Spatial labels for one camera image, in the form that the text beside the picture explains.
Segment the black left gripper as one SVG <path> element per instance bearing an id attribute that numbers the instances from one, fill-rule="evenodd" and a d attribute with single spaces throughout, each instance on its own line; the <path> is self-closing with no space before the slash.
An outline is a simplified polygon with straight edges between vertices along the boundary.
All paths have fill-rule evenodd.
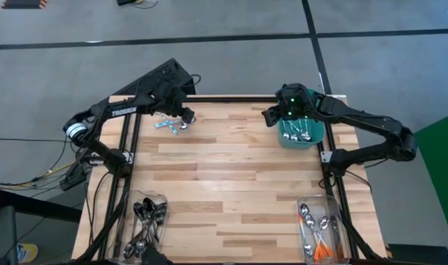
<path id="1" fill-rule="evenodd" d="M 180 87 L 164 82 L 154 88 L 149 95 L 154 100 L 154 104 L 150 107 L 154 113 L 181 116 L 183 123 L 195 122 L 195 112 L 189 107 L 182 106 L 186 93 Z"/>

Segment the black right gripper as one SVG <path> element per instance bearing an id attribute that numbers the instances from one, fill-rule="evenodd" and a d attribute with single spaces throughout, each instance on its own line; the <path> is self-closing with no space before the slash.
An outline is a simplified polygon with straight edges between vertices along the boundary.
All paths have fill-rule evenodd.
<path id="1" fill-rule="evenodd" d="M 297 120 L 302 117 L 300 100 L 294 95 L 278 94 L 278 105 L 262 112 L 267 127 L 273 127 L 280 119 Z"/>

